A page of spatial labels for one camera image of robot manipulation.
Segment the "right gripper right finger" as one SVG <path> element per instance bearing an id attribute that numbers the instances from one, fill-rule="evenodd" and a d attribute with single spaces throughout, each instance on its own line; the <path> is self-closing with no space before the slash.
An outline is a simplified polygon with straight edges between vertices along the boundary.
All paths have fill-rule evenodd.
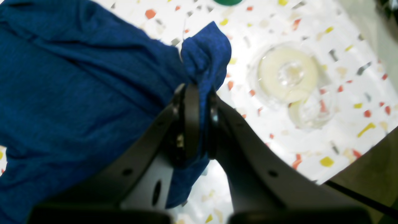
<path id="1" fill-rule="evenodd" d="M 228 178 L 234 210 L 229 224 L 371 223 L 365 208 L 281 160 L 215 91 L 208 94 L 208 108 L 208 156 Z"/>

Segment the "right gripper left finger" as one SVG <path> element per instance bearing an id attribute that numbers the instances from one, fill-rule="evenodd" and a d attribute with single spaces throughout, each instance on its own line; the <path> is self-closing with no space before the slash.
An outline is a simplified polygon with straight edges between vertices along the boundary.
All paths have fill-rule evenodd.
<path id="1" fill-rule="evenodd" d="M 178 86 L 139 140 L 94 176 L 34 207 L 28 223 L 173 223 L 164 211 L 171 178 L 197 154 L 199 106 L 197 85 Z"/>

